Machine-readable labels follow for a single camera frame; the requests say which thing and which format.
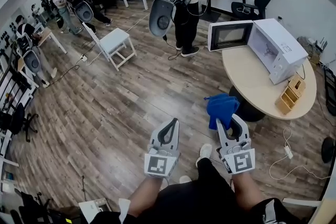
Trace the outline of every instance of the black pants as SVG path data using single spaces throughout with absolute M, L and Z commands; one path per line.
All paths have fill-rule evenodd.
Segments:
M 193 47 L 193 41 L 197 33 L 197 24 L 199 16 L 191 15 L 199 14 L 198 3 L 189 4 L 188 9 L 186 6 L 177 5 L 175 14 L 175 37 L 178 47 L 183 47 L 183 52 L 191 52 Z
M 162 190 L 155 205 L 142 213 L 143 223 L 240 223 L 244 212 L 238 207 L 234 192 L 207 158 L 198 162 L 198 180 L 171 185 Z
M 110 19 L 104 15 L 102 15 L 97 9 L 95 6 L 93 5 L 90 5 L 92 11 L 93 11 L 93 16 L 96 20 L 104 23 L 104 24 L 107 24 L 110 22 Z M 89 28 L 92 29 L 93 32 L 96 32 L 96 28 L 94 27 L 94 25 L 90 24 L 90 23 L 85 23 Z

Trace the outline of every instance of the microwave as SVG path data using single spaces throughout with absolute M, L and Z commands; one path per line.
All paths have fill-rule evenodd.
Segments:
M 269 71 L 273 84 L 292 77 L 308 56 L 297 40 L 275 19 L 212 23 L 208 50 L 249 46 Z

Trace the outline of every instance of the microwave window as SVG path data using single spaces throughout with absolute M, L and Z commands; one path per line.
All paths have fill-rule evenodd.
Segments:
M 234 41 L 242 41 L 245 28 L 222 29 L 218 31 L 219 34 L 217 44 L 223 44 Z

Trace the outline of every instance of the wooden organizer box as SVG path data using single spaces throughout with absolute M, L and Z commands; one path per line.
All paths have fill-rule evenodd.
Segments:
M 306 83 L 298 74 L 296 74 L 275 102 L 276 107 L 286 115 L 296 105 L 305 88 Z

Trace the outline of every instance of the blue towel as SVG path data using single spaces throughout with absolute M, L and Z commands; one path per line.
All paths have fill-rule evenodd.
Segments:
M 216 119 L 220 119 L 225 129 L 230 129 L 232 114 L 234 114 L 239 107 L 237 98 L 229 96 L 227 93 L 221 93 L 204 98 L 204 100 L 209 100 L 206 107 L 206 111 L 210 116 L 209 129 L 217 129 Z

